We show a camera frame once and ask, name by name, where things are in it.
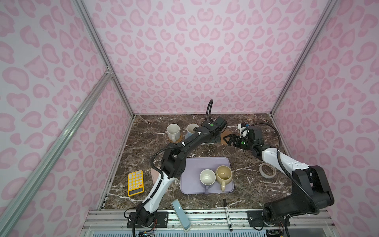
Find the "light blue mug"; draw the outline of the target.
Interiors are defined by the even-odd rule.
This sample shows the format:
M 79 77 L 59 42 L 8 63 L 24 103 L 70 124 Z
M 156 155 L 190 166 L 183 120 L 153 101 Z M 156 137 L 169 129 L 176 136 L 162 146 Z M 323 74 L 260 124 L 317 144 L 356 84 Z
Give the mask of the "light blue mug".
M 191 123 L 187 126 L 187 133 L 185 135 L 185 139 L 189 138 L 191 135 L 196 133 L 196 129 L 198 128 L 198 125 L 195 123 Z

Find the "yellow beige mug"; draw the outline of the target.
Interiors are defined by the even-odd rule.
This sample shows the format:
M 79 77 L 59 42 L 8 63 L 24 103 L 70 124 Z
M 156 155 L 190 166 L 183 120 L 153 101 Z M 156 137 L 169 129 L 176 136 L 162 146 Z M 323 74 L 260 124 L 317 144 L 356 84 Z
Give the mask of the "yellow beige mug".
M 233 180 L 232 170 L 228 166 L 219 166 L 215 174 L 216 181 L 220 184 L 221 191 L 224 192 L 226 186 Z

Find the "white speckled mug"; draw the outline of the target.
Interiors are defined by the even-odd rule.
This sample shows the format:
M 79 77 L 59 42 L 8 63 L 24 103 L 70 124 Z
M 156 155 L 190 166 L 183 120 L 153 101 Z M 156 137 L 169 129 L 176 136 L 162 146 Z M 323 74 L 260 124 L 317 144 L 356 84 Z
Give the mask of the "white speckled mug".
M 170 142 L 176 143 L 181 140 L 181 131 L 179 125 L 173 123 L 166 128 L 166 133 Z

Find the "lavender mug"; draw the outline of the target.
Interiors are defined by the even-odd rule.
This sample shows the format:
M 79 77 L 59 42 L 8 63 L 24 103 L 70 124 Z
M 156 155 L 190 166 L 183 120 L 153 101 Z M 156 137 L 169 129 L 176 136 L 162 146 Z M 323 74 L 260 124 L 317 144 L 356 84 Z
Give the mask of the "lavender mug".
M 205 169 L 200 173 L 200 181 L 205 188 L 204 193 L 209 193 L 210 187 L 216 182 L 216 174 L 210 169 Z

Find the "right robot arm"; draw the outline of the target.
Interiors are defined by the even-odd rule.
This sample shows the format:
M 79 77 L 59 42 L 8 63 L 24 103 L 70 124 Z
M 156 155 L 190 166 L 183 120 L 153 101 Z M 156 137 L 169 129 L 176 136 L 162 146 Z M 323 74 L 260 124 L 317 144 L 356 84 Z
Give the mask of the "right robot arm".
M 304 214 L 318 215 L 321 209 L 335 203 L 324 169 L 300 163 L 266 144 L 259 127 L 242 127 L 239 135 L 225 135 L 223 140 L 230 146 L 250 151 L 254 157 L 272 165 L 291 180 L 290 195 L 264 205 L 262 216 L 266 224 L 285 222 L 287 217 Z

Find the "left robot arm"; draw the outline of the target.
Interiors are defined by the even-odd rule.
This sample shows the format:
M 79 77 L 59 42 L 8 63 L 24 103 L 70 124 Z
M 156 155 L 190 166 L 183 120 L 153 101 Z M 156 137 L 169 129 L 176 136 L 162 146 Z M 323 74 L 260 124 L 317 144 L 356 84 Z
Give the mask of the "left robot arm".
M 208 119 L 183 142 L 170 143 L 153 155 L 151 167 L 159 173 L 159 177 L 148 196 L 137 206 L 131 226 L 133 230 L 138 221 L 144 227 L 149 227 L 154 222 L 154 215 L 169 186 L 185 171 L 188 155 L 203 143 L 214 142 L 226 126 L 227 121 L 222 117 Z

